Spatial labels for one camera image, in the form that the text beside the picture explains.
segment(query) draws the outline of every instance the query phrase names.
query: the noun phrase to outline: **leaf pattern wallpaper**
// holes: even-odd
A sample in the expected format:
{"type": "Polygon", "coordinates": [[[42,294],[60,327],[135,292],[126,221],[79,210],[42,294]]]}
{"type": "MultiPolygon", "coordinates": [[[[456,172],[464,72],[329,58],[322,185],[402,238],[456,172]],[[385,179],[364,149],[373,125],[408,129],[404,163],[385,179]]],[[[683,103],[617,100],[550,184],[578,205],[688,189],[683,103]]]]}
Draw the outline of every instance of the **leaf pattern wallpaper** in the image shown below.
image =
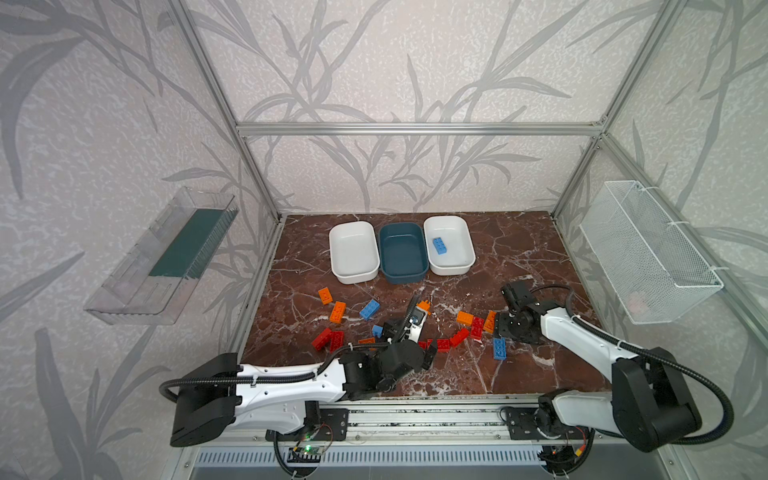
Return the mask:
{"type": "Polygon", "coordinates": [[[224,351],[275,223],[164,2],[0,2],[0,478],[158,478],[157,385],[224,351]],[[240,208],[173,326],[87,298],[181,186],[240,208]]]}
{"type": "MultiPolygon", "coordinates": [[[[661,1],[191,0],[239,121],[596,121],[661,1]]],[[[583,137],[252,137],[288,212],[543,210],[583,137]]]]}
{"type": "MultiPolygon", "coordinates": [[[[768,305],[768,2],[689,1],[612,134],[699,231],[723,266],[768,305]]],[[[669,349],[730,394],[736,422],[721,440],[686,447],[702,479],[764,478],[768,469],[768,356],[716,295],[678,320],[636,326],[579,224],[607,180],[624,180],[596,156],[558,218],[571,258],[603,324],[630,341],[669,349]]],[[[694,390],[712,426],[720,407],[694,390]]]]}

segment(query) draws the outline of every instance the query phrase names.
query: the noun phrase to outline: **brown marble tabletop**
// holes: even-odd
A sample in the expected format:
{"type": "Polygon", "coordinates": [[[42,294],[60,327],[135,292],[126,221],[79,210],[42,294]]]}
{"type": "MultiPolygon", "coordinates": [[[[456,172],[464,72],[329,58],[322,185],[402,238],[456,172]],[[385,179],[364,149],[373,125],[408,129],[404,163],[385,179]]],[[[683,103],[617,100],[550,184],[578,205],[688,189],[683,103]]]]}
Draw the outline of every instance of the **brown marble tabletop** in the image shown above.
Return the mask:
{"type": "MultiPolygon", "coordinates": [[[[477,261],[465,275],[438,276],[427,272],[418,283],[390,285],[384,275],[369,282],[342,285],[331,271],[328,232],[339,224],[364,220],[375,231],[387,223],[412,221],[423,225],[433,214],[291,215],[277,247],[275,260],[242,362],[288,366],[322,362],[328,347],[311,345],[326,327],[343,330],[345,343],[371,336],[371,327],[402,318],[415,291],[432,304],[432,314],[421,339],[449,338],[462,326],[459,310],[485,318],[489,310],[507,308],[499,292],[502,284],[526,280],[532,288],[566,283],[576,290],[574,310],[594,320],[594,312],[565,248],[545,212],[485,212],[458,214],[469,226],[477,261]],[[328,317],[333,303],[323,305],[317,291],[328,287],[334,301],[346,303],[340,325],[328,317]],[[359,315],[374,299],[381,304],[370,321],[359,315]]],[[[564,301],[566,291],[547,289],[539,298],[564,301]]],[[[507,341],[507,359],[494,360],[491,335],[482,341],[467,338],[448,353],[438,353],[428,372],[400,381],[391,395],[483,395],[489,393],[545,393],[558,388],[598,391],[609,389],[602,375],[571,351],[556,343],[531,346],[507,341]]]]}

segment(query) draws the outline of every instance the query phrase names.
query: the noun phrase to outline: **metal basket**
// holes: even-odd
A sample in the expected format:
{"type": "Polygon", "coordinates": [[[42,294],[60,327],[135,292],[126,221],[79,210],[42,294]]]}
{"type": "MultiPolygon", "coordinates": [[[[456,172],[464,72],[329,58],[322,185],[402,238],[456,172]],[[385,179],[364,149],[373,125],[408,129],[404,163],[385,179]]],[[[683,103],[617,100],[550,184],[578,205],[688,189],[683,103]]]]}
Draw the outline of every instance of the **metal basket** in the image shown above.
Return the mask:
{"type": "Polygon", "coordinates": [[[605,182],[581,231],[632,323],[671,322],[723,288],[712,266],[637,181],[605,182]]]}

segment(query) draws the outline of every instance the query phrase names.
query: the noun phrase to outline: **side wall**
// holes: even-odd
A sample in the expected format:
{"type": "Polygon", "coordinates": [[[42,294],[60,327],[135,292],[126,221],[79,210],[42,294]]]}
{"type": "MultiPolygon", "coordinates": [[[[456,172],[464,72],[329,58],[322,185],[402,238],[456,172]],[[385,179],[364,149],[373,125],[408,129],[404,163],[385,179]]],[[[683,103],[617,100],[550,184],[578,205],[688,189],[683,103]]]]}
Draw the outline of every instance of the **side wall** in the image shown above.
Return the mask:
{"type": "MultiPolygon", "coordinates": [[[[591,122],[661,0],[188,3],[239,122],[591,122]]],[[[251,138],[286,212],[546,210],[585,143],[251,138]]]]}
{"type": "Polygon", "coordinates": [[[165,8],[0,5],[0,478],[159,478],[157,386],[227,344],[274,228],[165,8]],[[181,317],[87,314],[183,185],[240,213],[181,317]]]}
{"type": "MultiPolygon", "coordinates": [[[[768,2],[690,0],[611,134],[696,227],[759,303],[768,304],[768,2]]],[[[606,180],[624,177],[594,159],[558,218],[603,325],[643,346],[669,349],[717,382],[736,410],[721,440],[686,452],[702,479],[757,479],[768,469],[768,356],[720,295],[672,323],[632,324],[578,226],[606,180]]],[[[714,397],[692,385],[705,421],[714,397]]]]}

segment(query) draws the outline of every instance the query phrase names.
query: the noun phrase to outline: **white tray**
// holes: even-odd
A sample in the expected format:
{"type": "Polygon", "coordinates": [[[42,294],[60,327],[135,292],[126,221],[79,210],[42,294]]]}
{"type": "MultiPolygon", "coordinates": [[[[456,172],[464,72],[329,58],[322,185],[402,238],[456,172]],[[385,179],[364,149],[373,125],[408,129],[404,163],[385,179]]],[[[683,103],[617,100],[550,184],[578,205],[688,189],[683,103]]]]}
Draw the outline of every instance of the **white tray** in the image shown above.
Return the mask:
{"type": "Polygon", "coordinates": [[[341,223],[328,234],[331,270],[339,282],[349,285],[373,280],[379,273],[379,248],[373,225],[341,223]]]}
{"type": "Polygon", "coordinates": [[[463,275],[475,263],[475,248],[463,218],[456,215],[430,217],[424,221],[424,236],[429,268],[435,275],[463,275]],[[442,255],[437,253],[432,242],[436,237],[445,244],[447,251],[442,255]]]}

